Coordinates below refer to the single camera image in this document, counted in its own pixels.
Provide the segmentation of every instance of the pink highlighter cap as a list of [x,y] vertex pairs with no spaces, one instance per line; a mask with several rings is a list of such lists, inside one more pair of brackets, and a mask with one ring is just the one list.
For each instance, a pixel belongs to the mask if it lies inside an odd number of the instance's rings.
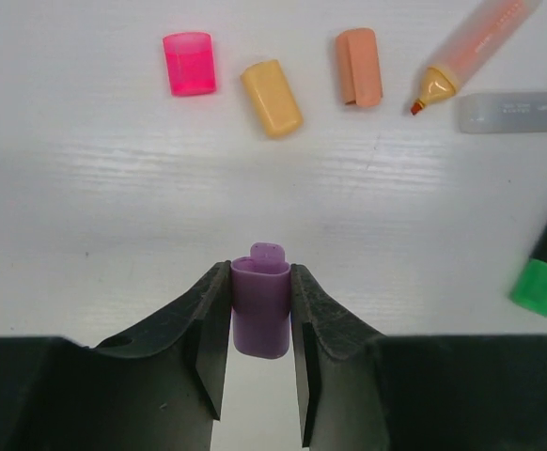
[[232,261],[234,345],[242,354],[277,359],[290,346],[290,265],[284,248],[258,242]]
[[184,97],[215,92],[211,35],[176,33],[163,38],[163,47],[172,95]]

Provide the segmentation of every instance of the plastic cap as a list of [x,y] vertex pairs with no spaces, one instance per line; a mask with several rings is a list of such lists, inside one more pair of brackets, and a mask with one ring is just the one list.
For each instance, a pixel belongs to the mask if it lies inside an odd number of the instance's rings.
[[217,89],[213,47],[208,33],[177,33],[163,38],[171,94],[210,94]]
[[276,59],[251,66],[241,80],[270,138],[281,138],[303,125],[301,110]]
[[531,259],[510,298],[517,305],[547,317],[547,263]]
[[371,107],[383,98],[378,44],[374,30],[356,28],[336,38],[340,91],[345,104]]
[[250,257],[232,261],[234,346],[246,355],[277,359],[290,346],[290,265],[284,248],[258,242]]

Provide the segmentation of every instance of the gray marker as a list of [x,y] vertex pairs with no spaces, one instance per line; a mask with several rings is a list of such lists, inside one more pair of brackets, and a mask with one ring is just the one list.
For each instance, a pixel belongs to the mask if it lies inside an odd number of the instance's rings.
[[458,100],[458,123],[464,133],[547,132],[547,91],[462,97]]

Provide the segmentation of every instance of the white surface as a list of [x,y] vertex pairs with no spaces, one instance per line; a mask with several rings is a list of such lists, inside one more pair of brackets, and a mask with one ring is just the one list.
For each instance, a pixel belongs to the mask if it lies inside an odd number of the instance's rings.
[[[546,332],[506,292],[547,222],[547,134],[405,115],[477,0],[0,0],[0,334],[88,345],[274,241],[388,334]],[[332,38],[378,33],[384,101],[340,105]],[[212,33],[220,91],[167,94],[161,37]],[[239,75],[279,58],[305,115],[263,137]],[[468,86],[547,89],[547,0]],[[213,449],[299,448],[290,356],[232,352]]]

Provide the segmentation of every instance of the orange highlighter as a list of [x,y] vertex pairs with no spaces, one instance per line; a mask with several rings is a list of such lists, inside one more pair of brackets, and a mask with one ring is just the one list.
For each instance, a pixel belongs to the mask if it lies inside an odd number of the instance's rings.
[[412,107],[415,116],[461,87],[539,7],[542,0],[486,0],[432,59]]

